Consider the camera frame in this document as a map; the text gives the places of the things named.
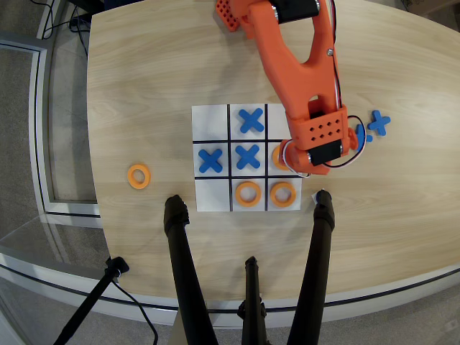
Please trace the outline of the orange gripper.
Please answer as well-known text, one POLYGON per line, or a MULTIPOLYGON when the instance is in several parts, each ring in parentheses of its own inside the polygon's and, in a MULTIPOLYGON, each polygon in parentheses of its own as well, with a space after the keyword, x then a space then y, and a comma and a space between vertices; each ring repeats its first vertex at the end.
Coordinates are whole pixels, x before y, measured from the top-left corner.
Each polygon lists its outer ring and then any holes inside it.
POLYGON ((280 164, 299 176, 327 175, 331 170, 350 165, 358 158, 358 136, 348 128, 344 138, 330 141, 316 147, 302 150, 295 146, 293 139, 280 144, 280 164), (350 150, 355 154, 346 161, 333 164, 334 160, 345 157, 350 150))

